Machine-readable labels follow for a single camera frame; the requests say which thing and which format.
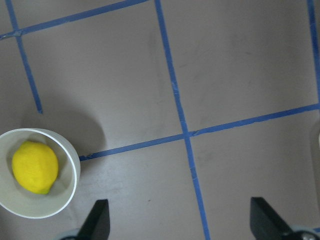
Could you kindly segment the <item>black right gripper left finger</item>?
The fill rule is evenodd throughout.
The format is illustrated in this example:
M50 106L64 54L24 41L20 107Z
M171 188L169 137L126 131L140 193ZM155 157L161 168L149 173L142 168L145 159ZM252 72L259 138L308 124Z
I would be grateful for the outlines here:
M97 200L80 228L78 240L108 240L111 231L109 201Z

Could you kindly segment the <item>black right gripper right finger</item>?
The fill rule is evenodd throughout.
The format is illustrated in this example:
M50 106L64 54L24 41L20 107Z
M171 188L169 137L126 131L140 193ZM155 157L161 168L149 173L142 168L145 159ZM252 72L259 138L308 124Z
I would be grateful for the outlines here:
M292 228L263 197L250 199L250 230L256 240L296 240Z

